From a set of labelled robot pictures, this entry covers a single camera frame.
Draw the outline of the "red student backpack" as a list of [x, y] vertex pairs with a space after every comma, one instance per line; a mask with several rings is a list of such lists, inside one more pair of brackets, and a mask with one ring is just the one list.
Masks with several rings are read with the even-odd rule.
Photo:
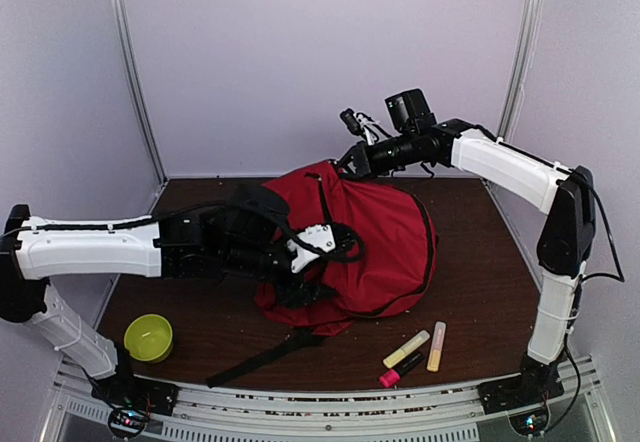
[[[438, 235], [432, 218], [414, 195], [391, 185], [356, 181], [329, 161], [296, 169], [263, 185], [289, 208], [295, 234], [328, 224], [336, 249], [300, 273], [322, 272], [335, 297], [301, 309], [271, 307], [273, 289], [261, 279], [255, 303], [269, 320], [292, 330], [288, 339], [234, 367], [207, 378], [219, 387], [289, 354], [318, 346], [358, 320], [393, 317], [414, 307], [426, 292], [436, 267]], [[280, 227], [268, 241], [286, 248]]]

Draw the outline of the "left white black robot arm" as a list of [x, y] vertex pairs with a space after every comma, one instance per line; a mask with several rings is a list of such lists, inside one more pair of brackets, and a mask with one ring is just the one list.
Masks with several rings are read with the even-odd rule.
[[263, 186], [239, 187], [228, 201], [165, 215], [55, 221], [12, 208], [1, 235], [1, 318], [30, 325], [123, 406], [144, 395], [124, 347], [99, 335], [53, 287], [62, 275], [145, 278], [265, 278], [302, 292], [311, 263], [337, 254], [331, 222], [294, 229], [290, 208]]

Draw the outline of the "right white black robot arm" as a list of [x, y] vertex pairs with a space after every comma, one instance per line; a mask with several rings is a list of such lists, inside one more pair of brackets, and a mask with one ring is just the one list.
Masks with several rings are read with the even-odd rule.
[[580, 311], [583, 285], [597, 273], [587, 265], [599, 223], [609, 222], [592, 172], [535, 156], [461, 119], [437, 121], [420, 89], [385, 100], [395, 135], [373, 138], [379, 124], [351, 108], [340, 119], [359, 141], [339, 160], [355, 179], [390, 175], [412, 164], [425, 171], [439, 165], [480, 178], [491, 192], [527, 202], [545, 217], [536, 246], [540, 299], [520, 373], [509, 394], [530, 404], [557, 379], [568, 337]]

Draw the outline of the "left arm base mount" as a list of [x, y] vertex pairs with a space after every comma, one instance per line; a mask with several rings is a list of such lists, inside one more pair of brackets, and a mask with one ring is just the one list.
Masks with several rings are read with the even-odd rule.
[[129, 384], [116, 376], [101, 380], [89, 377], [88, 381], [91, 396], [110, 408], [107, 428], [114, 437], [125, 441], [140, 436], [153, 415], [171, 416], [179, 393], [175, 384], [136, 376]]

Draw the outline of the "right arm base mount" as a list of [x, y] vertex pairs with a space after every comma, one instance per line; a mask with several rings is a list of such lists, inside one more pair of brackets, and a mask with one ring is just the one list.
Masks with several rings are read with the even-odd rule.
[[517, 375], [478, 385], [484, 414], [515, 412], [509, 422], [518, 435], [542, 436], [551, 427], [549, 400], [564, 394], [558, 377], [558, 361], [547, 365], [524, 355]]

